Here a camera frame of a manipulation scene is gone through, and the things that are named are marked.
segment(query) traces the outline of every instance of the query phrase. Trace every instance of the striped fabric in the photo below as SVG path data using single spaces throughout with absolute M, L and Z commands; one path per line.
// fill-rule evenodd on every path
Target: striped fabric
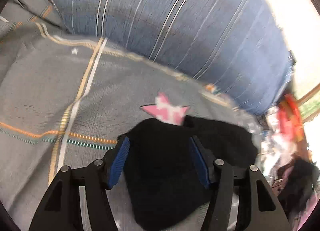
M 265 112 L 291 62 L 264 0 L 53 0 L 72 33 L 123 47 L 212 83 Z

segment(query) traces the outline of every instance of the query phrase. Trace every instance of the pink fabric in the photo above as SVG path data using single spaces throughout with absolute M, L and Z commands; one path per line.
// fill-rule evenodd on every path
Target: pink fabric
M 189 106 L 174 106 L 164 93 L 158 93 L 156 104 L 145 105 L 141 109 L 164 123 L 181 125 Z
M 298 225 L 298 229 L 302 227 L 302 225 L 307 221 L 308 217 L 311 215 L 313 209 L 315 209 L 319 198 L 317 197 L 317 193 L 313 193 L 310 199 L 307 202 L 306 210 L 304 211 L 303 215 L 300 217 L 300 223 Z
M 283 187 L 285 187 L 285 185 L 287 184 L 287 182 L 288 182 L 288 177 L 289 177 L 289 175 L 291 174 L 292 170 L 293 170 L 293 166 L 287 168 L 287 169 L 284 171 L 284 173 L 283 173 L 283 182 L 282 182 L 282 183 L 283 183 Z

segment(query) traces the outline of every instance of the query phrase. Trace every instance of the white star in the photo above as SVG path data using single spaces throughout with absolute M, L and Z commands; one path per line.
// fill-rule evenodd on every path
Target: white star
M 72 54 L 78 54 L 78 51 L 79 51 L 78 48 L 74 48 L 74 49 L 71 51 L 71 53 L 72 53 Z

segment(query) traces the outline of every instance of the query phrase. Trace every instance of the black cloth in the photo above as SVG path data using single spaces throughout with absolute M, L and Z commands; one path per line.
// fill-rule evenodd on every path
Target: black cloth
M 319 169 L 315 165 L 301 158 L 295 160 L 292 172 L 288 176 L 288 181 L 278 195 L 289 221 L 306 208 L 307 201 L 313 194 L 313 187 L 318 177 Z
M 10 215 L 5 210 L 2 202 L 0 201 L 0 230 L 1 231 L 21 231 L 15 224 Z
M 177 224 L 211 198 L 212 191 L 200 184 L 193 167 L 191 136 L 231 165 L 248 167 L 257 156 L 246 129 L 191 116 L 183 126 L 147 119 L 125 135 L 130 151 L 124 174 L 135 220 L 146 231 Z

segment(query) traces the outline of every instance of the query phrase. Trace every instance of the pink star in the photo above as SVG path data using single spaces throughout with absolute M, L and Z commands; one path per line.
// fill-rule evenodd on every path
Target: pink star
M 174 106 L 164 93 L 158 93 L 156 104 L 140 107 L 143 111 L 164 123 L 181 125 L 190 106 Z

